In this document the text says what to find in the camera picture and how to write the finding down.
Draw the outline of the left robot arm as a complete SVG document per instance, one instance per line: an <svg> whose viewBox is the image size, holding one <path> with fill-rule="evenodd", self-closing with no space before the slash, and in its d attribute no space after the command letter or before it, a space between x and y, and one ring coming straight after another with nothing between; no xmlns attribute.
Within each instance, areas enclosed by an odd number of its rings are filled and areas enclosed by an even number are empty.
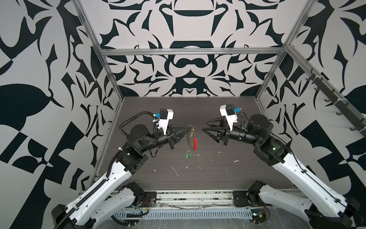
<svg viewBox="0 0 366 229"><path fill-rule="evenodd" d="M173 149L192 130L193 126L169 125L165 133L160 130L153 137L145 125L134 126L98 181L68 205L60 204L52 210L54 227L96 229L119 210L140 205L144 190L136 182L114 196L112 193L147 161L146 152L166 144Z"/></svg>

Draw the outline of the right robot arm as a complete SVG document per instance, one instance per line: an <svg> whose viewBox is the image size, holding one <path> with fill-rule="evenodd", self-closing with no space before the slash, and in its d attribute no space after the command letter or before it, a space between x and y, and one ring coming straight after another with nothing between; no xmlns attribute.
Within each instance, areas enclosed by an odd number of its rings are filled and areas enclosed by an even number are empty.
<svg viewBox="0 0 366 229"><path fill-rule="evenodd" d="M258 158L305 194L300 198L256 181L248 190L251 203L281 208L307 221L313 229L352 228L352 217L357 214L359 203L332 190L306 168L289 147L272 137L273 124L264 115L252 115L246 127L235 127L236 121L236 115L209 120L203 132L224 145L229 140L253 145Z"/></svg>

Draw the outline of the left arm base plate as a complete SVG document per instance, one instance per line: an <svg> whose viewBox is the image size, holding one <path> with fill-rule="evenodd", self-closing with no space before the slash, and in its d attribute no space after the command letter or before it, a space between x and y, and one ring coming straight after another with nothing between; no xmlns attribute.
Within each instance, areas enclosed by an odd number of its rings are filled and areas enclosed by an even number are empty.
<svg viewBox="0 0 366 229"><path fill-rule="evenodd" d="M156 204L157 192L148 191L144 192L137 198L135 205L137 207L151 207Z"/></svg>

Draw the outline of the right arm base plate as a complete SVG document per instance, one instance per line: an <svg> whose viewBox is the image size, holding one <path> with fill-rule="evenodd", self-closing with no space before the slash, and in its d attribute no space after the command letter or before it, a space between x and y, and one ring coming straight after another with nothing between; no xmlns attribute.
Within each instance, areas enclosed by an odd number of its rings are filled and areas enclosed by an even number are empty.
<svg viewBox="0 0 366 229"><path fill-rule="evenodd" d="M233 191L234 206L237 208L254 206L257 204L256 193L252 190L247 191Z"/></svg>

